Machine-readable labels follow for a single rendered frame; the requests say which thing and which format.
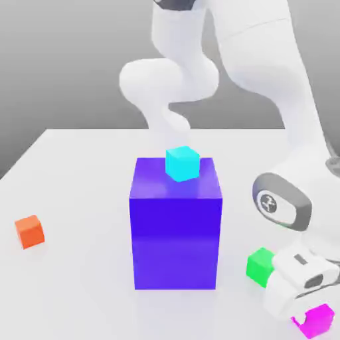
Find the small magenta cube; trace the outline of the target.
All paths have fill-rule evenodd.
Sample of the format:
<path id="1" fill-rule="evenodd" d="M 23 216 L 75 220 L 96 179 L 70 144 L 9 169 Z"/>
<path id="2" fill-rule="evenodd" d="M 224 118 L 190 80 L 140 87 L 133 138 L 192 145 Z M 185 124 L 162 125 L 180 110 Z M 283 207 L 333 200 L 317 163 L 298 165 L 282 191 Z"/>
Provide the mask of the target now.
<path id="1" fill-rule="evenodd" d="M 313 339 L 329 331 L 335 312 L 325 303 L 305 312 L 305 321 L 300 323 L 295 317 L 292 322 L 305 335 L 307 339 Z"/>

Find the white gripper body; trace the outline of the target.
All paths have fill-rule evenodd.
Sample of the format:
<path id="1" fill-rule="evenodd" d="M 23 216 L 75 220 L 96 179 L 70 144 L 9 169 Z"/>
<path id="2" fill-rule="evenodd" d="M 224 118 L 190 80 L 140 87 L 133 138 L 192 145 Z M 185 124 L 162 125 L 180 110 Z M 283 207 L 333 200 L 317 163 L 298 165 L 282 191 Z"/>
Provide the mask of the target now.
<path id="1" fill-rule="evenodd" d="M 264 292 L 264 308 L 279 320 L 295 317 L 302 320 L 310 309 L 333 299 L 333 288 L 323 288 L 300 297 L 301 292 L 279 273 L 272 273 Z"/>

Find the small green cube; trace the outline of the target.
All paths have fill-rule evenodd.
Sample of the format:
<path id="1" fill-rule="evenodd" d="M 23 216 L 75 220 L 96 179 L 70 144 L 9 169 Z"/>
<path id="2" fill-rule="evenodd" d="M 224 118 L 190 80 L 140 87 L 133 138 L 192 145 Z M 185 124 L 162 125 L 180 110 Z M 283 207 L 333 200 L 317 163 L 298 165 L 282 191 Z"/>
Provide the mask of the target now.
<path id="1" fill-rule="evenodd" d="M 274 253 L 266 248 L 260 248 L 247 259 L 246 275 L 258 285 L 265 288 L 271 273 L 274 271 L 272 258 Z"/>

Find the small cyan cube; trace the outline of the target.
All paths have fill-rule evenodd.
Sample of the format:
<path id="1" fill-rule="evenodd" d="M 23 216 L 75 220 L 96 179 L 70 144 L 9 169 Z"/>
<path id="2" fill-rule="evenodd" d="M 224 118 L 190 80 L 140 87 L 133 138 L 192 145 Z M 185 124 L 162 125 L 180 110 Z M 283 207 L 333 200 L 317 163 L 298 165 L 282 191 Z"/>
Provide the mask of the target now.
<path id="1" fill-rule="evenodd" d="M 197 178 L 200 171 L 200 155 L 189 146 L 167 149 L 165 172 L 176 182 Z"/>

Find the large blue box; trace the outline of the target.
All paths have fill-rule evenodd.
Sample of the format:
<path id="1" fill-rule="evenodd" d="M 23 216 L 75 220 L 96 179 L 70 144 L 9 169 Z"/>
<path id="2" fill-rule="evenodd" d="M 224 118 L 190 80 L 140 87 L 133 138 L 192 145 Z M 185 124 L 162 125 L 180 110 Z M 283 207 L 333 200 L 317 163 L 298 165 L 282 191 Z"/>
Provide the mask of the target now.
<path id="1" fill-rule="evenodd" d="M 216 288 L 222 193 L 211 158 L 180 183 L 163 158 L 137 159 L 129 215 L 137 290 Z"/>

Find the small orange cube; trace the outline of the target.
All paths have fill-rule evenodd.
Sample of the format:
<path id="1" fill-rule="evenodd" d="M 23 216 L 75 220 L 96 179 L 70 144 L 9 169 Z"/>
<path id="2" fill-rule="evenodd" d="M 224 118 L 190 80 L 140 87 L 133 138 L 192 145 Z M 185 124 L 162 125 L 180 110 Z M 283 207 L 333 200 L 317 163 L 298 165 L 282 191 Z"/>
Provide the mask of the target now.
<path id="1" fill-rule="evenodd" d="M 36 215 L 15 221 L 15 227 L 23 249 L 45 241 L 42 224 Z"/>

